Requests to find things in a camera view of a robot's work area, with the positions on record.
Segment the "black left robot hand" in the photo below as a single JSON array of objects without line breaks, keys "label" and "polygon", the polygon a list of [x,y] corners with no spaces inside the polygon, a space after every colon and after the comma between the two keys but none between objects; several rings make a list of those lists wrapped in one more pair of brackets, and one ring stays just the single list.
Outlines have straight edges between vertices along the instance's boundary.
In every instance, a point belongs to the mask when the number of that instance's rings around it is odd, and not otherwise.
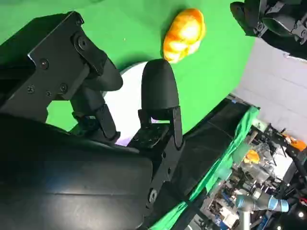
[{"label": "black left robot hand", "polygon": [[305,0],[246,0],[230,11],[247,36],[302,60],[307,59],[307,2]]}]

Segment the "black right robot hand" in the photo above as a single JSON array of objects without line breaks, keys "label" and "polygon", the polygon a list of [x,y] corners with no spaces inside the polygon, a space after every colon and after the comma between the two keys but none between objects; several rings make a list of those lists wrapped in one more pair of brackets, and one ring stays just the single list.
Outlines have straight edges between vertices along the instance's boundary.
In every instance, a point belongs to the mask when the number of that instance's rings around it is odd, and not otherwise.
[{"label": "black right robot hand", "polygon": [[123,79],[78,12],[38,17],[0,46],[0,227],[136,230],[184,148],[164,59],[142,74],[141,127],[128,146],[104,100]]}]

